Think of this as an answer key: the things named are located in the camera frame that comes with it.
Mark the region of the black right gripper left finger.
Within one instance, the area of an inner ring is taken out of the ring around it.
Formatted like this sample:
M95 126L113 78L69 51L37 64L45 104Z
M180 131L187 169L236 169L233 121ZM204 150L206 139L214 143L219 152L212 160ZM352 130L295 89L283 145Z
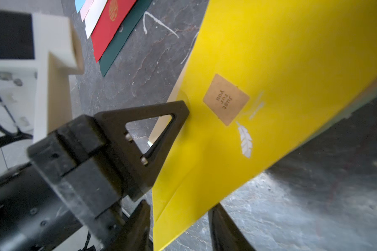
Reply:
M145 200L142 200L105 250L153 251L154 244L149 237L150 212L150 205Z

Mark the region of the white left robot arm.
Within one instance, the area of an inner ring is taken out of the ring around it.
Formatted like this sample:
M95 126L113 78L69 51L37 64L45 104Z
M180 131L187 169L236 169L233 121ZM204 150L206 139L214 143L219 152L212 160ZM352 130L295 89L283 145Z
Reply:
M81 227L104 251L150 251L155 184L188 118L183 101L81 115L0 175L0 251L52 251Z

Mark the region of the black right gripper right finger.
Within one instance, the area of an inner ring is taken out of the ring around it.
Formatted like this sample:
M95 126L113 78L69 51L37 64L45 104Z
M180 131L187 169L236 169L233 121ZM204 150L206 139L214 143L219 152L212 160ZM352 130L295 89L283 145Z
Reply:
M208 211L214 251L255 251L221 204Z

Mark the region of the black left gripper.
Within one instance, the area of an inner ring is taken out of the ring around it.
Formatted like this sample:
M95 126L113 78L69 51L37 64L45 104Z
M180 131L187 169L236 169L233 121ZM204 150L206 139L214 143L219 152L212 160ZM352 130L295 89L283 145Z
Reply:
M123 194L137 201L155 184L190 112L183 101L81 115L34 143L27 155L45 182L101 244L112 244L122 220L114 205ZM170 116L146 153L129 122ZM116 173L111 160L120 172Z

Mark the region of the yellow envelope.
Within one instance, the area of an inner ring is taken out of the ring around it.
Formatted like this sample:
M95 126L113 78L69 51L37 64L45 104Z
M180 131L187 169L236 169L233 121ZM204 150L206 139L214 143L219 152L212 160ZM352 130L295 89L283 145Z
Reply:
M154 249L296 149L377 79L377 1L210 1L152 189Z

